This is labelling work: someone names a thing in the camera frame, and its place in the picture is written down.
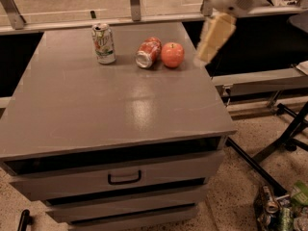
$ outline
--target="silver can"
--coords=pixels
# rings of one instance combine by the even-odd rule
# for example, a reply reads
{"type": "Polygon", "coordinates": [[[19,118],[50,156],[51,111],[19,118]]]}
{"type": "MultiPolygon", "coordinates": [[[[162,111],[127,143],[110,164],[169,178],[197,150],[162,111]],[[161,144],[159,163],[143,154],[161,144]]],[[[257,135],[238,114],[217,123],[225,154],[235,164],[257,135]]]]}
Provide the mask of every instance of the silver can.
{"type": "Polygon", "coordinates": [[[95,24],[92,26],[97,61],[101,64],[110,64],[116,60],[115,45],[112,29],[108,24],[95,24]]]}

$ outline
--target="black handle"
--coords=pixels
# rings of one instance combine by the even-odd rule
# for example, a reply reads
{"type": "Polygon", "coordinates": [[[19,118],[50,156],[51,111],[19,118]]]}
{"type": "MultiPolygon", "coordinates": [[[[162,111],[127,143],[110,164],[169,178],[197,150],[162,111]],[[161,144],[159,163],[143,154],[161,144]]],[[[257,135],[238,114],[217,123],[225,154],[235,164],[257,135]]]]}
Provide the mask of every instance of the black handle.
{"type": "Polygon", "coordinates": [[[31,225],[31,224],[32,224],[32,218],[30,217],[30,211],[24,210],[21,213],[17,231],[26,231],[27,225],[31,225]]]}
{"type": "Polygon", "coordinates": [[[114,181],[112,181],[112,177],[113,177],[113,176],[109,173],[109,174],[108,174],[108,183],[109,183],[110,185],[125,185],[125,184],[132,184],[132,183],[139,182],[139,181],[141,180],[141,170],[138,170],[138,177],[137,177],[137,179],[134,179],[134,180],[114,182],[114,181]]]}

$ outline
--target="drawer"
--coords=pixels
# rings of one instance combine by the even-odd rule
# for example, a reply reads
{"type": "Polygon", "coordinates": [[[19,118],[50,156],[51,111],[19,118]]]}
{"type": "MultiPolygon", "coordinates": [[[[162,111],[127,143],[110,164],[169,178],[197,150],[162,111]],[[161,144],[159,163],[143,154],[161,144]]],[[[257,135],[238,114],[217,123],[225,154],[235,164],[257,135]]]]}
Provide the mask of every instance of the drawer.
{"type": "Polygon", "coordinates": [[[118,231],[142,226],[150,226],[183,219],[194,218],[197,214],[195,205],[176,208],[165,208],[140,214],[103,218],[94,221],[76,223],[69,227],[69,231],[118,231]]]}
{"type": "Polygon", "coordinates": [[[100,193],[119,189],[135,188],[209,178],[216,173],[223,159],[223,151],[209,151],[188,155],[141,160],[129,163],[102,166],[93,171],[77,168],[67,174],[41,177],[19,177],[11,182],[28,199],[48,200],[87,193],[100,193]]]}
{"type": "Polygon", "coordinates": [[[66,204],[51,208],[47,214],[56,222],[72,222],[198,203],[204,200],[206,187],[183,187],[66,204]]]}

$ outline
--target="apple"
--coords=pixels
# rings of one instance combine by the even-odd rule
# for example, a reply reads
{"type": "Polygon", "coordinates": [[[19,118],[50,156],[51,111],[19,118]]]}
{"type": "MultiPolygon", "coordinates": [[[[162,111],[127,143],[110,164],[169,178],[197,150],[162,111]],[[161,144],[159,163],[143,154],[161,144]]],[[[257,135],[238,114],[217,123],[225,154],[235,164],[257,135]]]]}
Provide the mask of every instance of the apple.
{"type": "Polygon", "coordinates": [[[184,60],[184,48],[180,43],[168,42],[162,48],[161,58],[165,66],[178,67],[184,60]]]}

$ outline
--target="table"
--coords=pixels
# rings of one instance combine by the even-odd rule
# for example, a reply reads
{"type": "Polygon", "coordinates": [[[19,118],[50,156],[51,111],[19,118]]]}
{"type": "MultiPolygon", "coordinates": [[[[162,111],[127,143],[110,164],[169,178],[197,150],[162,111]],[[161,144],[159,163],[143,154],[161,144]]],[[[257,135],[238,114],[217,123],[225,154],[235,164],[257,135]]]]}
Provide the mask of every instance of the table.
{"type": "Polygon", "coordinates": [[[235,126],[181,23],[112,29],[107,65],[90,28],[44,33],[0,120],[1,167],[71,230],[192,218],[235,126]],[[185,61],[137,67],[152,36],[181,43],[185,61]]]}

